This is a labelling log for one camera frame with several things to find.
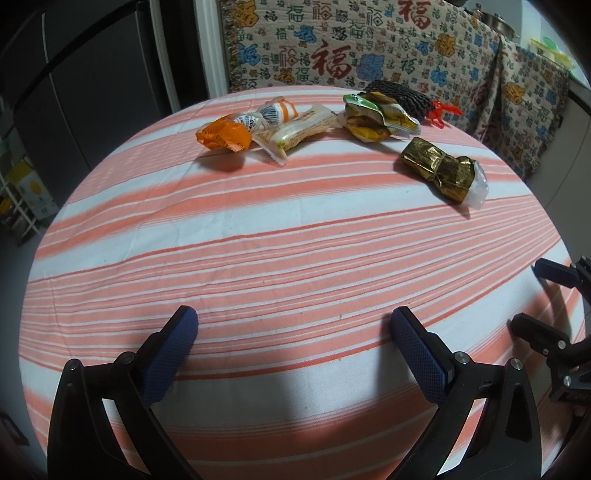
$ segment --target striped tablecloth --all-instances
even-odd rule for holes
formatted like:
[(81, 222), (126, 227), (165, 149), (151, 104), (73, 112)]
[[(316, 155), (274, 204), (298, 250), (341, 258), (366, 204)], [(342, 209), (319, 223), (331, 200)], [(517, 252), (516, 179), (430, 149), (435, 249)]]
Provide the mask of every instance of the striped tablecloth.
[[(424, 128), (486, 172), (486, 204), (466, 213), (395, 163), (405, 141), (362, 144), (335, 130), (291, 151), (283, 168), (259, 148), (232, 154), (195, 141), (203, 123), (277, 95), (299, 112), (339, 111), (346, 91), (262, 89), (201, 103), (131, 138), (76, 189), (37, 250), (22, 311), (22, 381), (44, 447), (64, 363), (110, 362), (187, 304), (199, 336), (154, 411), (204, 478), (383, 479), (434, 412), (385, 328), (406, 304), (452, 351), (524, 361), (547, 467), (569, 413), (548, 401), (543, 358), (514, 346), (506, 322), (527, 312), (581, 338), (583, 306), (535, 279), (538, 257), (569, 256), (502, 160), (456, 128)], [(109, 415), (137, 463), (112, 406)]]

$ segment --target green wrapper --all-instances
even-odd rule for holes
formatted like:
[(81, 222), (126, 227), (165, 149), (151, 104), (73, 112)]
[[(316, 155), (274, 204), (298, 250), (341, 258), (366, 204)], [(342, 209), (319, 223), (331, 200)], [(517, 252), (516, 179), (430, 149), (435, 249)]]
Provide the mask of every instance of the green wrapper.
[(418, 120), (409, 116), (396, 100), (379, 92), (350, 93), (343, 96), (343, 101), (343, 126), (363, 142), (421, 133)]

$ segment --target floor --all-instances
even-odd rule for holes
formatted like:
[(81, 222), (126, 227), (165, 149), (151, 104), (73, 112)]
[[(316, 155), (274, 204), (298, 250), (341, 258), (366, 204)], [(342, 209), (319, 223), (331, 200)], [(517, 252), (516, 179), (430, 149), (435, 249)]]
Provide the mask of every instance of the floor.
[[(14, 241), (0, 231), (0, 273), (3, 289), (0, 290), (0, 411), (10, 415), (31, 445), (23, 452), (39, 468), (47, 469), (46, 457), (38, 444), (25, 406), (18, 366), (18, 329), (22, 299), (33, 256), (40, 237), (33, 238), (17, 248)], [(591, 309), (586, 305), (587, 331), (590, 330)]]

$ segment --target pot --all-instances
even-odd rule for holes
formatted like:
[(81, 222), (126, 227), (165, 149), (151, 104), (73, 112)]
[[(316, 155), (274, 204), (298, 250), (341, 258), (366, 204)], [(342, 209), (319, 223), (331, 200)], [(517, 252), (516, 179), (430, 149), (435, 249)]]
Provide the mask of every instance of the pot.
[(515, 35), (515, 30), (499, 14), (487, 14), (483, 12), (481, 21), (491, 27), (495, 32), (506, 36), (509, 40), (519, 37)]

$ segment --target blue rubber pad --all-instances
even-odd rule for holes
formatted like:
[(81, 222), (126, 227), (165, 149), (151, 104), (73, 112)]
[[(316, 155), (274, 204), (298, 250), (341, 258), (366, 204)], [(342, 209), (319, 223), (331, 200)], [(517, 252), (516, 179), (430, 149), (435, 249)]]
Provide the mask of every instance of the blue rubber pad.
[(197, 312), (187, 308), (151, 362), (143, 369), (140, 396), (145, 405), (151, 405), (164, 398), (178, 368), (197, 338), (198, 328)]
[[(441, 405), (446, 398), (445, 371), (421, 339), (417, 328), (411, 325), (400, 308), (405, 307), (395, 309), (390, 319), (392, 339), (406, 360), (425, 398), (431, 403)], [(420, 323), (418, 327), (427, 333)]]
[(544, 278), (568, 288), (574, 288), (580, 282), (579, 274), (574, 268), (552, 262), (552, 260), (545, 258), (536, 260), (534, 274), (538, 278)]

